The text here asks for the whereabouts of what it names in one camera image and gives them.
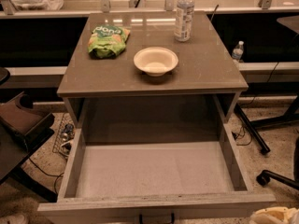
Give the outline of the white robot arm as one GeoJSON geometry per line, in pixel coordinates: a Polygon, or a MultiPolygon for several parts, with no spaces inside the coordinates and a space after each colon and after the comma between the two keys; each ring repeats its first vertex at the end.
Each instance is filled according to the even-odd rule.
{"type": "Polygon", "coordinates": [[[287,207],[268,207],[255,211],[249,224],[299,224],[299,210],[287,207]]]}

